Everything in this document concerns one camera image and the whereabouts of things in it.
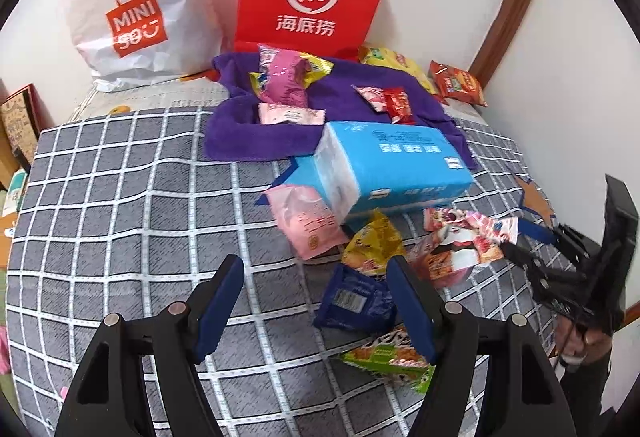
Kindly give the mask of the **right hand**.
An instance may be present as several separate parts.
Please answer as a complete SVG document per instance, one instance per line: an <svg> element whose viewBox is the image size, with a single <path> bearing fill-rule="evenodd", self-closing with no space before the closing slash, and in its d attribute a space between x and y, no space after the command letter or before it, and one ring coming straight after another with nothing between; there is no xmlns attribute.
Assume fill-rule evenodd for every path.
<svg viewBox="0 0 640 437"><path fill-rule="evenodd" d="M572 320L557 316L554 321L554 342L558 352L555 365L566 369L600 363L606 371L611 371L611 335L599 329L587 329L582 333Z"/></svg>

